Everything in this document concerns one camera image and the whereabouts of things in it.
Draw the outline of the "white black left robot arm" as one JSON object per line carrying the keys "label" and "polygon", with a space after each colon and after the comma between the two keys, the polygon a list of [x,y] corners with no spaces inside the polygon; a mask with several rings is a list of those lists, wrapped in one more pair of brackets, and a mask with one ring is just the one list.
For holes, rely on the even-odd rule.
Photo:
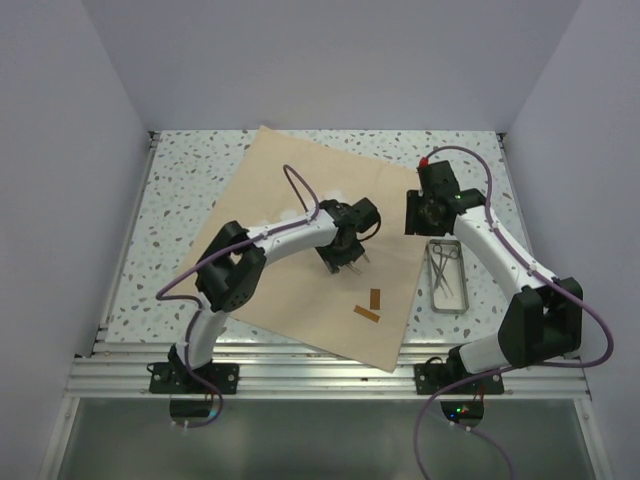
{"label": "white black left robot arm", "polygon": [[244,228],[226,223],[198,262],[156,294],[159,301],[191,300],[197,310],[169,355],[172,379],[185,392],[201,390],[208,379],[213,347],[229,314],[253,296],[263,270],[306,250],[315,250],[330,273],[351,268],[365,255],[362,243],[381,227],[377,207],[363,198],[353,205],[317,202],[301,216]]}

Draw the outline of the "long steel tweezers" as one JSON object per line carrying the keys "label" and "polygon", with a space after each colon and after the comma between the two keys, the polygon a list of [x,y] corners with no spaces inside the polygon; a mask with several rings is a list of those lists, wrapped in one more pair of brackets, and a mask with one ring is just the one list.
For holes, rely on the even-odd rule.
{"label": "long steel tweezers", "polygon": [[448,280],[446,279],[446,276],[445,276],[445,268],[447,266],[448,260],[449,260],[448,255],[446,254],[440,255],[438,273],[435,281],[435,285],[441,287],[445,294],[452,292],[449,286]]}

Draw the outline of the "brown bandage strip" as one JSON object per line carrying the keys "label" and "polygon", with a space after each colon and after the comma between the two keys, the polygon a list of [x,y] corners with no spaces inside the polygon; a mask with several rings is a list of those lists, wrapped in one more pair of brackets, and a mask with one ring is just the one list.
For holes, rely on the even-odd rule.
{"label": "brown bandage strip", "polygon": [[372,311],[378,311],[381,308],[381,290],[380,289],[370,290],[369,308]]}
{"label": "brown bandage strip", "polygon": [[366,309],[364,307],[361,307],[359,305],[356,305],[354,307],[354,312],[356,314],[358,314],[358,315],[360,315],[360,316],[362,316],[362,317],[374,322],[374,323],[378,323],[379,320],[380,320],[380,316],[377,313],[375,313],[375,312],[373,312],[371,310],[368,310],[368,309]]}

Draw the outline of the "steel hemostat forceps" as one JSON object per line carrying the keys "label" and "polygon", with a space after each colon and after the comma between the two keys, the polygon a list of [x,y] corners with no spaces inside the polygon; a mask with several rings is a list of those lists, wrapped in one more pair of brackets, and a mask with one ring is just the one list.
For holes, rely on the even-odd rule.
{"label": "steel hemostat forceps", "polygon": [[452,245],[443,245],[442,243],[433,246],[433,253],[438,257],[435,285],[439,286],[444,279],[444,270],[449,260],[457,260],[459,257],[459,248]]}

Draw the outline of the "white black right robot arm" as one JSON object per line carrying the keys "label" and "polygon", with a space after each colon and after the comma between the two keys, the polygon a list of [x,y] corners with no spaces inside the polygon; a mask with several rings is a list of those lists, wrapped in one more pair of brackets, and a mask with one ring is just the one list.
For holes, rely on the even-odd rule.
{"label": "white black right robot arm", "polygon": [[455,236],[509,302],[496,333],[450,350],[445,369],[449,387],[468,392],[483,372],[523,368],[576,351],[582,337],[579,283],[561,280],[539,265],[504,229],[479,190],[460,188],[449,162],[422,159],[417,174],[419,189],[407,193],[406,234]]}

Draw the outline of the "short steel tweezers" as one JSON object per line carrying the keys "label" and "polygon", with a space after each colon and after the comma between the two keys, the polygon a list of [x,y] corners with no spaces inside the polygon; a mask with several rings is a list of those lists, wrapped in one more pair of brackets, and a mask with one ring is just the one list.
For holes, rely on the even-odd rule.
{"label": "short steel tweezers", "polygon": [[357,275],[362,275],[362,271],[359,270],[357,267],[355,267],[352,263],[348,264],[347,266],[349,267],[349,269],[351,269]]}

